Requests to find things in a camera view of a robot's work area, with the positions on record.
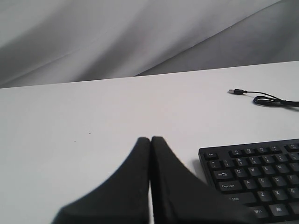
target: black foam object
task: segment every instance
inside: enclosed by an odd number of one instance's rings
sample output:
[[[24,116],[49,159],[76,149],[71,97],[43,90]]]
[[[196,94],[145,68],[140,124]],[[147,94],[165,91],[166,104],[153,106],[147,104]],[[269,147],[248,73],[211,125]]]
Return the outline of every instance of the black foam object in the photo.
[[[123,164],[98,188],[63,207],[53,224],[149,223],[150,140],[139,138]]]
[[[256,224],[249,208],[194,176],[162,137],[153,137],[150,186],[156,224]]]

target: keyboard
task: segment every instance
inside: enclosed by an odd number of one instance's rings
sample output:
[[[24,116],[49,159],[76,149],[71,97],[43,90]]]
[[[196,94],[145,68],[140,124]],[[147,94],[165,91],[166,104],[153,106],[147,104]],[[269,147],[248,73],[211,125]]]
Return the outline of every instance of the keyboard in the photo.
[[[207,183],[261,223],[299,223],[299,139],[201,148],[199,159]]]

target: black cable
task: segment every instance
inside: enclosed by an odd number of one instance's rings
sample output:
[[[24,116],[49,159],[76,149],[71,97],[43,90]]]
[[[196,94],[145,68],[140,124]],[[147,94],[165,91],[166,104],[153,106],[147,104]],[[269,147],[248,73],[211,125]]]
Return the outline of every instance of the black cable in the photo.
[[[257,96],[253,99],[253,102],[257,105],[262,106],[273,106],[273,107],[299,107],[299,101],[287,101],[282,100],[280,98],[277,98],[275,96],[272,96],[270,94],[264,93],[264,92],[255,92],[255,91],[246,91],[246,90],[229,90],[228,93],[235,94],[235,95],[243,95],[246,93],[258,93],[263,94],[265,96]]]

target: shift key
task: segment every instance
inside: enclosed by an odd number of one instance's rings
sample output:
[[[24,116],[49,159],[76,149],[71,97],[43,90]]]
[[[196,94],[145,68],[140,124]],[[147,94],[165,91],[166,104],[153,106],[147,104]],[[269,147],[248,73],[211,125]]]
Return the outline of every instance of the shift key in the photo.
[[[221,191],[236,191],[242,189],[239,181],[225,181],[219,182],[218,184]]]
[[[225,195],[229,200],[233,202],[239,202],[241,204],[252,204],[256,203],[256,197],[254,197],[252,192]]]

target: number key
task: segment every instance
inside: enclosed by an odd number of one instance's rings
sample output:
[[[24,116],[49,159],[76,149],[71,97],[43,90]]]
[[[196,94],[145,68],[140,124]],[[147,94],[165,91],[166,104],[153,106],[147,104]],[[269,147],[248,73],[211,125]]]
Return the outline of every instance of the number key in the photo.
[[[273,153],[280,153],[280,152],[281,152],[280,148],[277,147],[277,146],[271,146],[271,147],[270,147],[270,150],[271,150],[271,152],[273,152]]]
[[[250,148],[245,149],[244,152],[246,155],[252,155],[255,153],[254,149],[250,149]]]
[[[223,160],[223,164],[226,168],[231,168],[235,166],[232,160]]]
[[[248,163],[245,158],[238,158],[236,159],[236,162],[240,167],[248,166]]]
[[[249,157],[249,161],[251,162],[252,165],[259,165],[259,164],[261,164],[261,161],[260,161],[260,159],[257,156]]]
[[[265,147],[259,147],[259,148],[257,148],[257,151],[258,151],[258,153],[267,153],[268,152],[267,148],[265,148]]]

